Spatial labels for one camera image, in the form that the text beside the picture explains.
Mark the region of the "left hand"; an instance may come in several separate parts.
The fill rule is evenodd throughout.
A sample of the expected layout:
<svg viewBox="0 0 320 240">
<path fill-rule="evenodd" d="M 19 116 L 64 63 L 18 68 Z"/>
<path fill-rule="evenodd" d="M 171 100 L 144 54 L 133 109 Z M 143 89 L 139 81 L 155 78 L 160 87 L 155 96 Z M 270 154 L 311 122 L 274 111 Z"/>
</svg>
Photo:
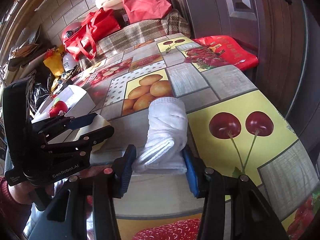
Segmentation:
<svg viewBox="0 0 320 240">
<path fill-rule="evenodd" d="M 8 186 L 9 192 L 12 198 L 19 204 L 31 205 L 33 204 L 33 199 L 30 195 L 36 187 L 31 185 L 28 181 L 24 181 L 14 186 Z"/>
</svg>

